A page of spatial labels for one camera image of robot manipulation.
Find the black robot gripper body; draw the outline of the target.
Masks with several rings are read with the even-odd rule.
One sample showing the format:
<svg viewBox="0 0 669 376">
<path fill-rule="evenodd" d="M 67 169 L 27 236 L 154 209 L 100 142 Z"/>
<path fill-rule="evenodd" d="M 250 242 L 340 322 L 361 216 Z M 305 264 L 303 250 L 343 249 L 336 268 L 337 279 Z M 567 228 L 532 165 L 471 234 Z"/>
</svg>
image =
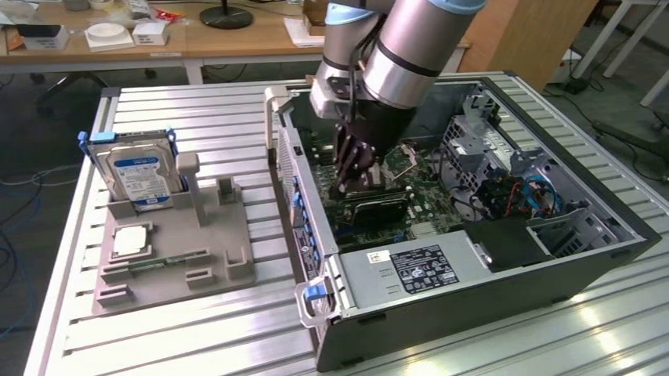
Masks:
<svg viewBox="0 0 669 376">
<path fill-rule="evenodd" d="M 416 114 L 416 108 L 399 109 L 376 100 L 359 100 L 348 132 L 356 141 L 384 156 L 393 148 Z"/>
</svg>

